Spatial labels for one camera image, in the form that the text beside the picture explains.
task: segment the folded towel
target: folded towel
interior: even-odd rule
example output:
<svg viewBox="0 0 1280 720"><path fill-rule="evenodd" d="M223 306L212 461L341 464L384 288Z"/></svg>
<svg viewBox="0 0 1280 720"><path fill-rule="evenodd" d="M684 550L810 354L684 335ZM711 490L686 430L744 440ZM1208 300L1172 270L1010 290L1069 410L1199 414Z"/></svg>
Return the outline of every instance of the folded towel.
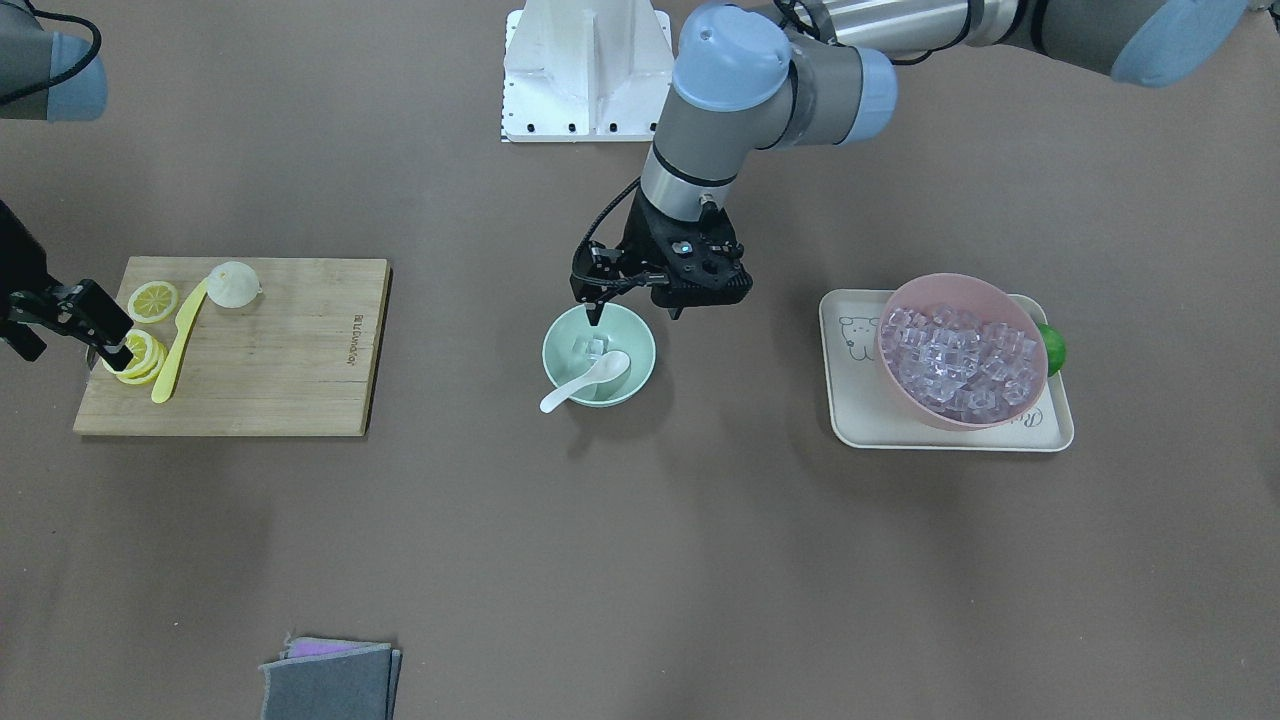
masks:
<svg viewBox="0 0 1280 720"><path fill-rule="evenodd" d="M261 666L262 720L392 720L399 666L388 643L292 639Z"/></svg>

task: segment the peeled lemon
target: peeled lemon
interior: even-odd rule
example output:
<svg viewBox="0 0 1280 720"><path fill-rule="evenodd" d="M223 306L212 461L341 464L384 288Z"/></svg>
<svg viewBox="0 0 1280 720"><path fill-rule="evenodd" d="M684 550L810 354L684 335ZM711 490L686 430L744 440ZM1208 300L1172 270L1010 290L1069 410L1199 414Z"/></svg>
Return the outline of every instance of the peeled lemon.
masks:
<svg viewBox="0 0 1280 720"><path fill-rule="evenodd" d="M178 288L170 282L151 281L129 296L128 313L138 323L159 323L178 306Z"/></svg>
<svg viewBox="0 0 1280 720"><path fill-rule="evenodd" d="M223 307L243 307L262 292L257 273L244 263L223 263L205 281L209 299Z"/></svg>

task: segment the light green bowl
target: light green bowl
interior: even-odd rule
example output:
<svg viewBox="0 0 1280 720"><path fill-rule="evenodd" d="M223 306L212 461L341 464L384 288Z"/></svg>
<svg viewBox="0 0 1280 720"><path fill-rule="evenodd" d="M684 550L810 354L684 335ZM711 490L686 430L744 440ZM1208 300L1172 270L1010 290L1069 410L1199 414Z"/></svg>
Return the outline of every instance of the light green bowl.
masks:
<svg viewBox="0 0 1280 720"><path fill-rule="evenodd" d="M590 369L593 361L586 346L593 338L604 340L604 350L621 350L631 356L631 366L617 379L586 386L570 400L589 407L617 405L636 393L653 374L658 359L657 345L649 325L627 307L609 302L600 314L600 324L586 322L581 305L570 307L547 329L543 338L543 369L556 387Z"/></svg>

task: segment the white ceramic spoon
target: white ceramic spoon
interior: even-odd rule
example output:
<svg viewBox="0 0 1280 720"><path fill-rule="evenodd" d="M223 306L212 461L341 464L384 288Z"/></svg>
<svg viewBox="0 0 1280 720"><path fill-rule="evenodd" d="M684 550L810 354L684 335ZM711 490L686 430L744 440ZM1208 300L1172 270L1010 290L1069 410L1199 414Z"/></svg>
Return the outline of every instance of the white ceramic spoon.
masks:
<svg viewBox="0 0 1280 720"><path fill-rule="evenodd" d="M543 413L550 413L559 406L561 402L568 400L571 395L582 389L589 384L607 383L616 379L618 375L625 373L627 368L631 366L631 356L621 350L611 350L600 356L591 365L591 369L582 373L581 375L573 378L572 380L562 384L561 387L553 389L543 401L538 405L538 409Z"/></svg>

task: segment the yellow plastic knife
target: yellow plastic knife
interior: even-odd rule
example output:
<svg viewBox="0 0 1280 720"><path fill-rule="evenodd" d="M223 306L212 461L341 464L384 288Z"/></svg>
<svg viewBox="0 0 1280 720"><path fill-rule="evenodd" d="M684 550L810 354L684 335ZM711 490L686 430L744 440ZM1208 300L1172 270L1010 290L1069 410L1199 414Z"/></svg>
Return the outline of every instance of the yellow plastic knife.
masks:
<svg viewBox="0 0 1280 720"><path fill-rule="evenodd" d="M151 402L164 402L173 397L173 386L178 383L178 369L182 366L182 356L187 350L187 338L191 337L191 325L196 323L196 315L200 313L200 306L205 302L205 281L200 281L196 290L191 291L187 300L182 301L182 307L178 309L178 314L174 316L174 323L178 325L178 337L173 338L173 346L169 347L169 356L165 357L164 365L160 366L160 375L156 377L156 384L151 387Z"/></svg>

